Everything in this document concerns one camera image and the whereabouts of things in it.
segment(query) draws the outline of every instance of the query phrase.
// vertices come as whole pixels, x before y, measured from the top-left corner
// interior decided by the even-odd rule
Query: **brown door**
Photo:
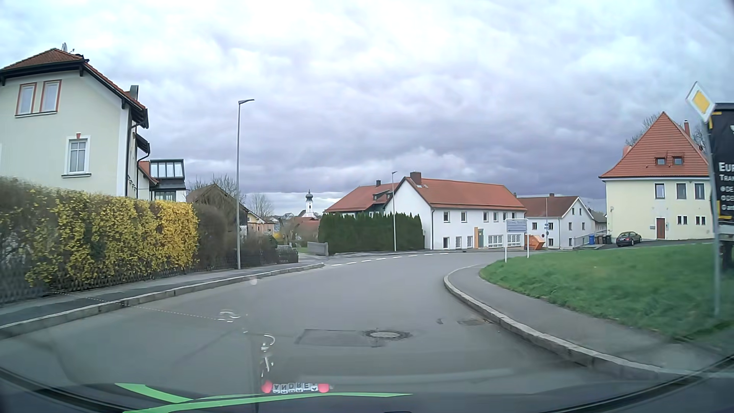
[[[657,230],[658,232],[658,239],[664,240],[665,239],[665,218],[655,219],[655,230]]]

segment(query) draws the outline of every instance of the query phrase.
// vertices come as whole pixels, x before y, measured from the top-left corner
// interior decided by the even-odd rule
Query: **sidewalk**
[[[36,317],[52,315],[73,309],[79,309],[105,301],[115,301],[135,297],[149,292],[169,290],[206,281],[228,279],[236,276],[266,273],[283,268],[302,267],[312,264],[311,261],[295,262],[291,264],[264,265],[262,267],[245,268],[242,270],[221,270],[191,273],[182,276],[173,276],[167,279],[138,281],[129,284],[120,284],[113,287],[104,287],[94,290],[52,294],[43,298],[20,301],[0,307],[0,326],[18,321],[30,320]]]
[[[479,278],[479,269],[458,270],[448,276],[448,281],[466,295],[541,333],[629,362],[670,370],[698,371],[724,357],[651,331],[621,326],[505,290]]]

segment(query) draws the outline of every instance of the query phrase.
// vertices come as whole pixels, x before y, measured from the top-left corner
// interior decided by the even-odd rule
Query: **evergreen hedge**
[[[398,251],[424,249],[421,219],[413,214],[395,215]],[[319,223],[319,242],[329,243],[329,254],[393,250],[393,215],[327,214]]]

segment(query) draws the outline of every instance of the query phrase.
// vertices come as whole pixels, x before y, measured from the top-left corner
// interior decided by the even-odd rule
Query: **sky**
[[[151,158],[297,214],[424,177],[602,204],[598,176],[648,115],[734,101],[724,0],[0,0],[0,67],[68,44],[139,85]]]

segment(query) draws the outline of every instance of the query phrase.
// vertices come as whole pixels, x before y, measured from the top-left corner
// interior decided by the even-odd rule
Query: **house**
[[[148,109],[81,54],[49,49],[0,69],[0,175],[50,187],[143,197]]]
[[[545,241],[547,248],[569,249],[589,243],[596,232],[594,217],[576,195],[522,196],[518,198],[527,208],[528,233]]]
[[[646,240],[713,236],[708,161],[683,127],[662,112],[622,159],[599,178],[606,186],[610,234],[635,231]]]
[[[140,198],[186,202],[186,172],[183,159],[138,161],[140,173],[150,183],[140,187]]]
[[[523,234],[505,238],[507,218],[524,218],[525,206],[501,184],[423,178],[411,172],[395,187],[384,210],[421,218],[428,249],[522,246]]]
[[[352,216],[360,213],[368,213],[370,216],[375,213],[382,214],[385,212],[388,199],[392,196],[392,190],[393,183],[383,184],[380,180],[377,180],[375,185],[356,187],[342,199],[326,208],[324,213]]]

